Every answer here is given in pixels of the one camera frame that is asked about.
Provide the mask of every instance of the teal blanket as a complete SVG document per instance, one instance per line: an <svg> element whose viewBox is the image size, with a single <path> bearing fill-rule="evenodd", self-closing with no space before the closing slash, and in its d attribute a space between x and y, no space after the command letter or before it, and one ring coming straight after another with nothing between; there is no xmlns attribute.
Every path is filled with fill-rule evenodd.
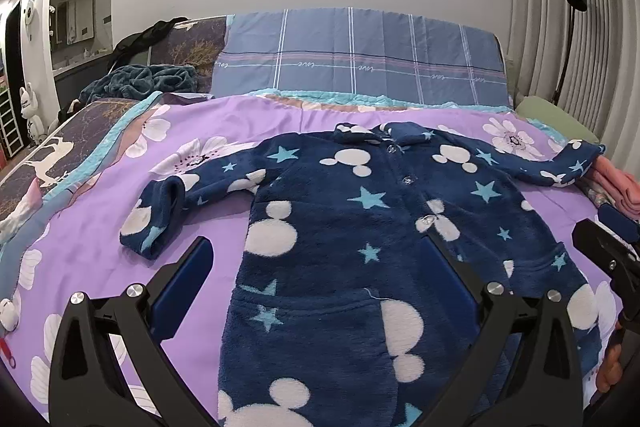
<svg viewBox="0 0 640 427"><path fill-rule="evenodd" d="M196 92L196 71L193 66L123 66L100 80L94 80L80 93L84 104L101 98L145 100L154 91Z"/></svg>

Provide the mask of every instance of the pink towel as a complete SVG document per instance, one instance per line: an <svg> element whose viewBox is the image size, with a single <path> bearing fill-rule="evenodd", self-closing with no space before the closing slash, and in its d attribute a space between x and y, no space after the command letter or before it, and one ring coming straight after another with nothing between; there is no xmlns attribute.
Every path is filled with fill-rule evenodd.
<svg viewBox="0 0 640 427"><path fill-rule="evenodd" d="M631 174L616 169L608 158L598 156L586 177L611 195L620 212L631 219L640 219L640 184Z"/></svg>

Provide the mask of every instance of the deer print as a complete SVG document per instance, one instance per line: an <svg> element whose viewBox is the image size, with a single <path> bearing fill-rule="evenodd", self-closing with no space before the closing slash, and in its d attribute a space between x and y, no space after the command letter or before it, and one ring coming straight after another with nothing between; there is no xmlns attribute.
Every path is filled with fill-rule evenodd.
<svg viewBox="0 0 640 427"><path fill-rule="evenodd" d="M64 158L67 154L71 152L71 149L74 148L73 142L65 142L63 141L62 136L52 136L51 140L56 140L58 143L49 143L43 146L43 149L47 147L51 147L53 152L47 155L40 161L26 161L26 165L30 165L36 171L36 176L43 181L40 187L52 187L60 183L67 175L68 172L65 171L62 176L58 178L52 178L47 174L49 170L53 168L53 166L58 163L62 158Z"/></svg>

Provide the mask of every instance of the white rabbit figurine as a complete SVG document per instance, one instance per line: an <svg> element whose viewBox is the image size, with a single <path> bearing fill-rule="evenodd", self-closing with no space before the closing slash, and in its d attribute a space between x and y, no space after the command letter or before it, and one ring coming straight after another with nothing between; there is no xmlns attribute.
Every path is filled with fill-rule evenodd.
<svg viewBox="0 0 640 427"><path fill-rule="evenodd" d="M38 98L30 82L27 82L26 89L20 88L20 107L20 113L28 124L29 136L36 145L40 145L47 133L38 115Z"/></svg>

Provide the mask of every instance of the metal screw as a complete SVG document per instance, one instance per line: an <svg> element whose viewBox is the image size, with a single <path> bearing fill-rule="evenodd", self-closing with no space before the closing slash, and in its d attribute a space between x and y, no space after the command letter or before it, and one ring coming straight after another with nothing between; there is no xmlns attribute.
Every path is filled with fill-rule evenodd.
<svg viewBox="0 0 640 427"><path fill-rule="evenodd" d="M71 304L79 304L82 301L84 301L84 293L82 292L76 292L73 295L71 295Z"/></svg>
<svg viewBox="0 0 640 427"><path fill-rule="evenodd" d="M560 302L562 299L562 295L558 290L549 290L546 293L546 298L552 302Z"/></svg>
<svg viewBox="0 0 640 427"><path fill-rule="evenodd" d="M140 297L143 289L142 284L132 284L127 288L127 295L129 297Z"/></svg>
<svg viewBox="0 0 640 427"><path fill-rule="evenodd" d="M491 295L502 295L504 293L504 286L499 282L490 282L486 286L486 290L491 293Z"/></svg>

